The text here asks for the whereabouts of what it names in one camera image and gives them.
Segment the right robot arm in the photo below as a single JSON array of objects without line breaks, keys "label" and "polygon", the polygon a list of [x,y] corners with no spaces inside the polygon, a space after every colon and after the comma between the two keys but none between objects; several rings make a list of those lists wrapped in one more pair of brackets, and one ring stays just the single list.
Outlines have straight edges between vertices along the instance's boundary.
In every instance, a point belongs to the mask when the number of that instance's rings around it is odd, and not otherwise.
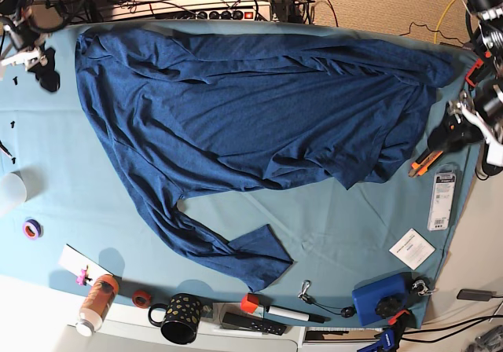
[{"label": "right robot arm", "polygon": [[69,26],[86,0],[78,0],[51,27],[42,27],[36,22],[33,4],[37,1],[1,0],[1,76],[9,66],[22,65],[45,91],[56,93],[61,86],[61,77],[56,70],[56,51],[46,46],[46,40]]}]

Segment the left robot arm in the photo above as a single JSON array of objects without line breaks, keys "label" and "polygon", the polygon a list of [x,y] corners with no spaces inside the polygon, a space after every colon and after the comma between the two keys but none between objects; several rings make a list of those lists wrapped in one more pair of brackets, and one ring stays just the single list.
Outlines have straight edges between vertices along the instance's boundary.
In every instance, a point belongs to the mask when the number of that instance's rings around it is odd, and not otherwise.
[{"label": "left robot arm", "polygon": [[460,94],[446,104],[440,124],[427,140],[427,153],[442,154],[467,144],[502,143],[502,0],[464,0],[465,23],[478,62],[494,79],[475,91]]}]

